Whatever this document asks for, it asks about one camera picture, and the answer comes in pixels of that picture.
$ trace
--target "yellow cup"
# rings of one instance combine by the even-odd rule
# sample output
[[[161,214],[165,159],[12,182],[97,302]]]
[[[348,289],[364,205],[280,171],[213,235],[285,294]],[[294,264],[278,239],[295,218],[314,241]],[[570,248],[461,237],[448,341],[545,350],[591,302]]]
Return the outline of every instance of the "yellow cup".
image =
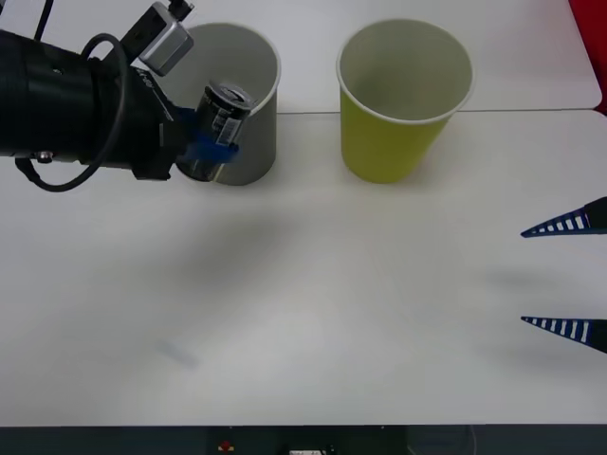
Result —
[[[410,19],[355,33],[341,48],[337,71],[343,161],[374,183],[408,175],[474,85],[462,44],[440,27]]]

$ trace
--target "soda can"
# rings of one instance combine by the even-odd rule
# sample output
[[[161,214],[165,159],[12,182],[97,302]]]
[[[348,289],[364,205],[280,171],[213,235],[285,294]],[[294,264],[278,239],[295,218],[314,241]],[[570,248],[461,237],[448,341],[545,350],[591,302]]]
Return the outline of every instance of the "soda can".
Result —
[[[197,133],[216,146],[231,147],[237,143],[254,106],[252,97],[239,86],[209,82],[195,113]],[[181,159],[177,162],[179,170],[203,182],[213,181],[222,166],[214,159]]]

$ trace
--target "white table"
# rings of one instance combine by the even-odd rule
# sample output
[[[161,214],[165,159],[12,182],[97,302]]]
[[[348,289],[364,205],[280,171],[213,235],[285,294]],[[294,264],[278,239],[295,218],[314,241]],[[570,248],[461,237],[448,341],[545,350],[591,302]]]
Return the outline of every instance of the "white table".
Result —
[[[519,233],[607,193],[593,112],[461,113],[367,184],[337,115],[279,117],[246,188],[0,166],[0,425],[607,423],[607,243]],[[53,164],[59,181],[79,170]]]
[[[9,0],[0,27],[33,36],[44,0]],[[57,0],[45,41],[80,51],[96,33],[121,37],[152,0]],[[467,110],[593,108],[600,103],[568,0],[196,0],[192,26],[237,22],[277,46],[281,112],[337,112],[335,60],[358,28],[411,17],[452,31],[478,72]]]

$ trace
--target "black cable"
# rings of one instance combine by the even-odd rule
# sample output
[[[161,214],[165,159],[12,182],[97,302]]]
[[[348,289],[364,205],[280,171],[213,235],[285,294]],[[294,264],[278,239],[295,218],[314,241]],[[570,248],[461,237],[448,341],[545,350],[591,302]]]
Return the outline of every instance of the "black cable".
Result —
[[[128,95],[128,83],[129,83],[129,64],[124,53],[124,49],[122,48],[122,44],[115,36],[112,36],[108,33],[100,33],[97,36],[91,38],[91,40],[86,44],[83,49],[82,56],[86,59],[90,57],[91,52],[97,45],[103,42],[108,42],[114,47],[114,51],[118,56],[118,64],[120,70],[120,100],[118,104],[118,108],[116,110],[116,115],[114,116],[114,123],[112,124],[112,128],[110,129],[103,146],[101,147],[100,152],[95,156],[95,159],[88,167],[77,177],[70,180],[67,183],[63,183],[62,185],[51,185],[45,182],[40,175],[34,169],[33,164],[29,158],[17,158],[15,159],[15,165],[17,169],[24,173],[28,180],[36,185],[38,188],[42,188],[46,191],[51,192],[64,192],[70,191],[74,188],[78,187],[82,183],[84,183],[88,178],[93,175],[100,167],[100,165],[105,161],[105,159],[110,155],[110,153],[114,150],[116,143],[120,136],[120,131],[122,130],[122,123],[124,122],[124,111],[126,105],[126,99]]]
[[[55,0],[46,0],[45,7],[40,15],[40,21],[38,21],[38,27],[36,28],[36,34],[34,35],[35,41],[42,40],[42,35],[45,33],[46,22],[48,22],[48,16],[50,11],[53,9],[53,2]]]

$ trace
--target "cup rim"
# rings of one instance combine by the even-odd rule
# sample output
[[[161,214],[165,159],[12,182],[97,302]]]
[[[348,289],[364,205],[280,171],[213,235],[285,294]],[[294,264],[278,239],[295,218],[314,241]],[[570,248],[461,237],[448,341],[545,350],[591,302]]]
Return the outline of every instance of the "cup rim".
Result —
[[[445,32],[450,38],[452,38],[457,44],[459,44],[462,47],[462,49],[464,49],[464,53],[468,57],[468,60],[469,60],[469,63],[470,63],[470,70],[471,70],[470,85],[469,85],[468,93],[466,94],[466,96],[463,97],[462,100],[454,108],[452,108],[449,112],[446,112],[445,114],[441,114],[440,116],[437,116],[437,117],[424,118],[422,120],[406,120],[406,119],[402,119],[402,118],[392,118],[392,117],[384,116],[383,114],[380,114],[379,112],[374,111],[373,109],[365,106],[359,100],[357,100],[357,98],[352,94],[352,92],[350,92],[350,90],[346,86],[345,82],[343,81],[343,77],[341,75],[341,68],[340,68],[341,56],[343,54],[344,49],[348,46],[348,44],[350,44],[350,42],[352,41],[352,39],[355,36],[357,36],[359,33],[361,33],[366,28],[377,26],[379,24],[385,24],[385,23],[388,23],[388,22],[415,22],[415,23],[418,23],[418,24],[422,24],[424,26],[430,26],[432,28],[438,28],[439,30]],[[350,99],[351,102],[353,102],[357,107],[359,107],[364,112],[366,112],[367,114],[372,115],[375,118],[379,118],[381,120],[389,121],[391,123],[396,123],[396,124],[399,124],[399,125],[427,125],[427,124],[436,123],[438,121],[441,121],[441,120],[444,120],[446,118],[451,117],[453,114],[455,114],[457,111],[459,111],[468,102],[468,100],[472,96],[472,92],[474,91],[474,86],[476,85],[476,71],[474,70],[474,64],[472,62],[472,58],[470,57],[470,54],[469,54],[468,50],[462,44],[461,41],[459,41],[451,32],[445,30],[444,28],[442,28],[440,26],[437,26],[435,24],[431,24],[430,22],[420,21],[420,20],[417,20],[417,19],[408,19],[408,18],[404,18],[404,17],[403,18],[396,18],[396,19],[384,19],[384,20],[381,20],[381,21],[374,22],[372,24],[367,24],[367,25],[365,25],[365,26],[357,29],[354,33],[352,33],[345,40],[345,42],[343,43],[343,45],[341,45],[340,53],[338,54],[338,58],[337,58],[337,61],[336,61],[336,70],[337,70],[337,75],[338,75],[338,81],[340,82],[340,89],[343,90],[343,93],[346,94],[346,96]]]
[[[255,33],[257,36],[259,36],[262,40],[264,40],[266,42],[266,44],[270,47],[270,49],[272,49],[272,52],[274,53],[274,57],[276,58],[276,78],[274,79],[274,84],[272,85],[272,88],[270,89],[270,91],[267,93],[266,97],[250,111],[249,115],[254,116],[259,111],[261,111],[266,106],[266,104],[269,103],[269,101],[274,97],[274,95],[278,91],[278,84],[280,83],[281,77],[283,75],[283,66],[281,63],[281,56],[278,53],[278,49],[268,39],[268,37],[261,31],[256,30],[253,27],[246,26],[244,24],[239,24],[237,22],[207,22],[204,24],[196,24],[196,25],[189,26],[189,27],[187,27],[187,29],[190,30],[195,27],[207,27],[207,26],[231,26],[231,27],[242,28],[246,31]]]

